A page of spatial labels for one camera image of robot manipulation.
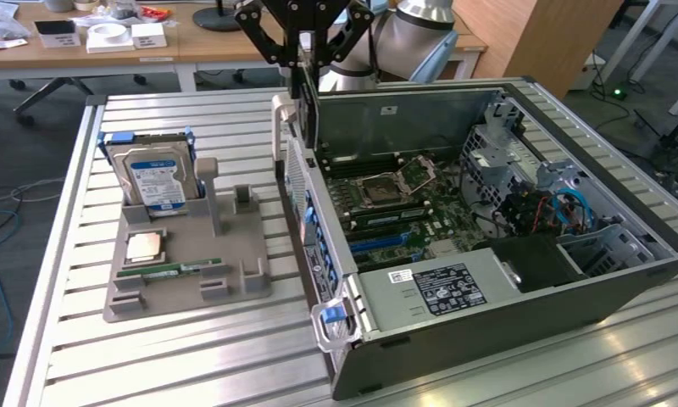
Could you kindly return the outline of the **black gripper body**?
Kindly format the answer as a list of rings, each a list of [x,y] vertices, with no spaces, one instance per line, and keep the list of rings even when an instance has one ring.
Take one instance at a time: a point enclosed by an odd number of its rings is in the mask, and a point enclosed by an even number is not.
[[[263,6],[285,31],[314,31],[331,24],[347,1],[265,0]]]

